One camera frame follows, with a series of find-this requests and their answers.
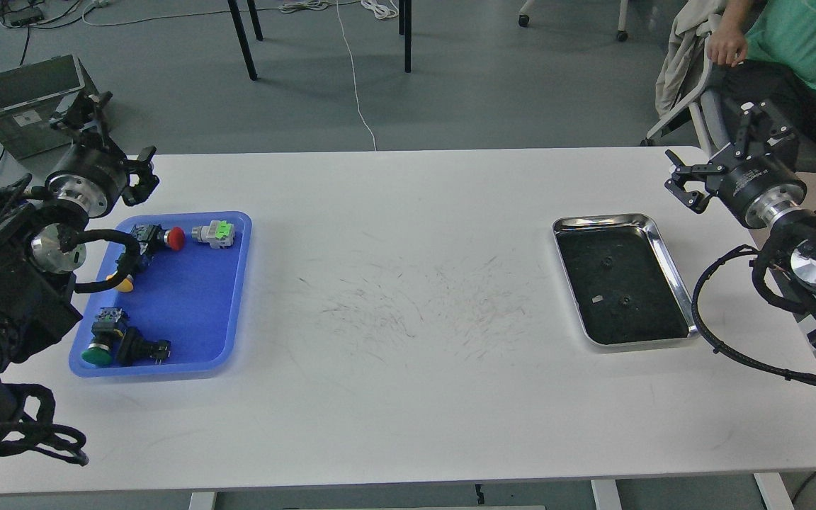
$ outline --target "beige jacket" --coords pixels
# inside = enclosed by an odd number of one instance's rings
[[[654,106],[661,117],[676,104],[679,89],[689,73],[694,45],[716,29],[725,9],[726,0],[688,0],[673,20],[669,51],[654,90]]]

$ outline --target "gray switch component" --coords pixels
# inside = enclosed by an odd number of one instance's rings
[[[226,220],[213,220],[208,225],[191,229],[196,242],[208,243],[210,248],[229,248],[235,242],[235,225]]]

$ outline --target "blue tray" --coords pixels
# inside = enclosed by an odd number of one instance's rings
[[[211,249],[191,238],[191,228],[211,220],[235,225],[235,243],[226,249]],[[68,365],[82,378],[104,375],[174,374],[200,372],[225,362],[235,345],[235,329],[241,285],[250,245],[250,217],[242,212],[195,212],[134,216],[119,223],[117,230],[130,232],[136,224],[159,223],[164,229],[181,227],[185,246],[180,251],[159,251],[146,271],[134,277],[134,290],[119,293],[107,290],[93,294],[84,310],[72,344]],[[97,280],[115,271],[115,261],[123,247],[110,243]],[[172,343],[171,355],[161,365],[152,359],[136,361],[130,367],[113,363],[98,368],[81,359],[81,352],[93,338],[90,328],[101,307],[122,307],[130,325],[150,340]]]

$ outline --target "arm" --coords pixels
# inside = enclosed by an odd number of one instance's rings
[[[707,43],[707,56],[715,64],[735,67],[744,61],[748,53],[748,42],[742,33],[742,25],[751,10],[754,0],[729,0],[716,32]]]

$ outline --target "gray storage box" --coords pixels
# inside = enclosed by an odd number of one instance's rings
[[[74,55],[0,72],[0,142],[6,151],[22,159],[68,145],[71,138],[50,128],[49,117],[62,98],[82,89],[97,94]]]

